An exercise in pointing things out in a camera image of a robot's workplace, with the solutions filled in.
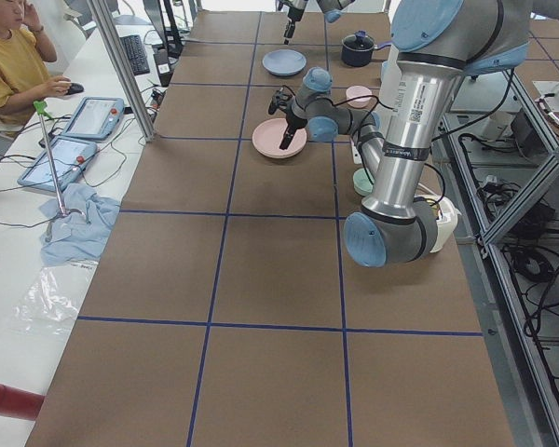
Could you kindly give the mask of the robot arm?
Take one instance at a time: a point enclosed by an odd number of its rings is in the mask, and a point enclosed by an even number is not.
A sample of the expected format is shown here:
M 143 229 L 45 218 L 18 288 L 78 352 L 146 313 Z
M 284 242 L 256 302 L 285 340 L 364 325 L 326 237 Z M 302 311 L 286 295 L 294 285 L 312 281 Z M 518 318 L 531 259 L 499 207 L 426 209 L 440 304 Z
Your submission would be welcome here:
M 304 16 L 307 8 L 307 0 L 279 0 L 276 1 L 276 10 L 282 11 L 284 7 L 288 8 L 287 17 L 288 22 L 286 24 L 283 43 L 288 45 L 293 38 L 296 25 L 300 22 Z M 324 15 L 327 22 L 332 23 L 338 20 L 342 11 L 353 4 L 354 0 L 318 0 L 317 4 Z
M 348 135 L 359 153 L 376 157 L 372 192 L 345 222 L 350 257 L 366 267 L 420 259 L 436 243 L 437 220 L 416 188 L 445 109 L 466 76 L 512 69 L 527 55 L 530 1 L 402 1 L 391 22 L 401 71 L 388 129 L 372 112 L 337 106 L 332 78 L 310 69 L 286 102 L 279 149 L 299 129 L 316 141 Z

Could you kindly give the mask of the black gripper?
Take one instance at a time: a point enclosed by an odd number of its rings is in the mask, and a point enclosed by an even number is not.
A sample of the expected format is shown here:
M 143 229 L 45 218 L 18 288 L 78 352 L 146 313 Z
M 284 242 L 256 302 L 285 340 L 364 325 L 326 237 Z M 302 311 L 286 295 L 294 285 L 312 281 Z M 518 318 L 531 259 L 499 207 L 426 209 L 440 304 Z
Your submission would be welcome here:
M 293 110 L 288 110 L 285 115 L 287 128 L 283 133 L 282 139 L 279 144 L 280 150 L 287 150 L 293 140 L 293 135 L 299 129 L 304 129 L 307 125 L 307 120 L 296 115 Z
M 283 34 L 284 45 L 290 44 L 295 31 L 295 22 L 300 21 L 304 15 L 303 3 L 289 3 L 288 8 L 289 8 L 289 12 L 288 12 L 289 21 L 286 23 L 286 27 Z

